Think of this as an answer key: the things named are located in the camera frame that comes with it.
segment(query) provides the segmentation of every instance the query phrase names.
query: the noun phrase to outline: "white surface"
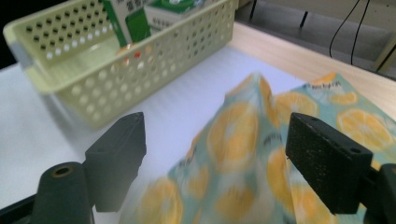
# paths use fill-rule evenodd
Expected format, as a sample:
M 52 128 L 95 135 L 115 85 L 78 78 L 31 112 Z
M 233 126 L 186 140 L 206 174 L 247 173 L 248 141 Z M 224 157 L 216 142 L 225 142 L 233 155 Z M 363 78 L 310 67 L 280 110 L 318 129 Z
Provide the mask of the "white surface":
M 145 114 L 148 153 L 134 185 L 167 171 L 222 105 L 224 95 L 251 72 L 261 72 L 273 93 L 303 82 L 231 47 L 225 47 L 132 108 Z M 41 174 L 84 152 L 109 127 L 92 132 L 64 119 L 50 97 L 38 95 L 18 65 L 0 73 L 0 209 L 35 194 Z M 96 214 L 96 223 L 117 223 L 119 214 Z

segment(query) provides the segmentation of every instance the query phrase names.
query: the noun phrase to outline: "fabric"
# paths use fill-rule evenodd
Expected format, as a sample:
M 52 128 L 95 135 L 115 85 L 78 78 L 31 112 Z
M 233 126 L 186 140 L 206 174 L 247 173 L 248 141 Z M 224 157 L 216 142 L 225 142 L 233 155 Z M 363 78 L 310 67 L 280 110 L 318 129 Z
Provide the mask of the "fabric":
M 273 96 L 262 74 L 249 75 L 191 141 L 185 158 L 151 183 L 125 223 L 350 223 L 333 216 L 286 159 L 290 113 L 319 118 L 375 156 L 396 161 L 396 123 L 346 82 L 329 74 Z

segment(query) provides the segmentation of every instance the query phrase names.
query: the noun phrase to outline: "cloth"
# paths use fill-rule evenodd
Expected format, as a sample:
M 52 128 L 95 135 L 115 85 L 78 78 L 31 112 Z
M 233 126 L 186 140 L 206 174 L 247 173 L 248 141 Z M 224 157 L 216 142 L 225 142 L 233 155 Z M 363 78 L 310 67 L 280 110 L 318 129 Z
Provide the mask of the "cloth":
M 226 93 L 185 158 L 151 183 L 121 223 L 350 223 L 332 215 L 286 159 L 290 113 L 319 118 L 374 152 L 372 166 L 396 161 L 396 123 L 339 74 L 273 96 L 260 73 Z

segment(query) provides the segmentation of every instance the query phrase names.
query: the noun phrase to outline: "light green basket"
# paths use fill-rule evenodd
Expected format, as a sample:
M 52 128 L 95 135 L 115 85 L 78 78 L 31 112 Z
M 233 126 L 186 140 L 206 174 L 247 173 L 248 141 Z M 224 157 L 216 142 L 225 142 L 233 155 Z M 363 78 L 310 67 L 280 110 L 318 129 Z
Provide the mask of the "light green basket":
M 236 7 L 219 0 L 122 53 L 100 0 L 12 21 L 4 36 L 36 89 L 97 129 L 225 46 Z

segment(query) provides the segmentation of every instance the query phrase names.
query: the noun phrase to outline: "cable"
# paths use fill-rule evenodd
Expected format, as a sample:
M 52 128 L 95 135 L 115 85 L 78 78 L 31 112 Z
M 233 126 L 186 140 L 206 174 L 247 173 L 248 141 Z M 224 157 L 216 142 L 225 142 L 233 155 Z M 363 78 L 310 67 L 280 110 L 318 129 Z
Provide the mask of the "cable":
M 361 28 L 361 24 L 363 23 L 363 19 L 364 19 L 364 16 L 366 15 L 367 8 L 369 7 L 369 4 L 370 4 L 370 0 L 367 0 L 366 8 L 364 9 L 363 15 L 361 16 L 361 22 L 359 23 L 358 31 L 356 32 L 355 40 L 353 41 L 352 53 L 350 54 L 350 64 L 352 64 L 352 65 L 353 65 L 353 62 L 352 62 L 353 51 L 355 51 L 355 45 L 356 45 L 356 41 L 358 40 L 359 29 Z
M 358 3 L 361 0 L 358 0 L 355 4 L 355 6 L 350 10 L 349 14 L 347 14 L 346 18 L 344 19 L 343 23 L 341 23 L 341 25 L 338 27 L 337 31 L 335 32 L 334 36 L 332 37 L 332 42 L 334 41 L 335 37 L 337 36 L 338 32 L 340 31 L 341 27 L 344 25 L 344 23 L 347 21 L 347 19 L 349 18 L 350 14 L 352 14 L 353 10 L 355 10 L 355 7 L 358 5 Z M 329 47 L 329 52 L 330 52 L 330 57 L 332 58 L 332 42 L 330 43 L 330 47 Z

